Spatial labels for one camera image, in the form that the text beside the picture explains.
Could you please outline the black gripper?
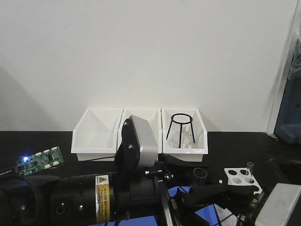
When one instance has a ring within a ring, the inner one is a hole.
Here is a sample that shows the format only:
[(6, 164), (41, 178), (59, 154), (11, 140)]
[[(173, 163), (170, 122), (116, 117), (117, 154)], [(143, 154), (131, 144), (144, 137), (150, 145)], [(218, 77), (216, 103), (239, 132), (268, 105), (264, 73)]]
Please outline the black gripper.
[[(169, 166), (185, 168), (209, 168), (201, 162), (183, 161), (169, 154), (162, 154), (162, 161)], [(155, 162), (154, 170), (145, 175), (158, 177), (159, 207), (154, 218), (158, 226), (180, 226), (179, 218), (186, 218), (197, 208), (216, 204), (234, 213), (248, 212), (254, 198), (255, 186), (234, 186), (225, 184), (191, 185), (187, 192), (180, 186), (163, 162)], [(172, 181), (179, 189), (175, 198), (170, 196), (167, 182)]]

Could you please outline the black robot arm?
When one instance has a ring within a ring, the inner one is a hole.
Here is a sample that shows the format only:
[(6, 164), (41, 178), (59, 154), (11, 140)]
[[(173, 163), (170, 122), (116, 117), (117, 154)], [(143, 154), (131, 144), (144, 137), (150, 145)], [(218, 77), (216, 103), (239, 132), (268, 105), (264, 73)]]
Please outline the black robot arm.
[[(154, 216), (159, 226), (206, 226), (197, 214), (219, 204), (233, 215), (248, 212), (255, 188), (196, 181), (196, 168), (174, 166), (184, 180), (174, 181), (161, 158), (149, 166), (117, 156), (116, 171), (60, 178), (52, 175), (0, 178), (0, 223), (3, 226), (119, 225), (121, 221)], [(168, 190), (190, 185), (189, 192)]]

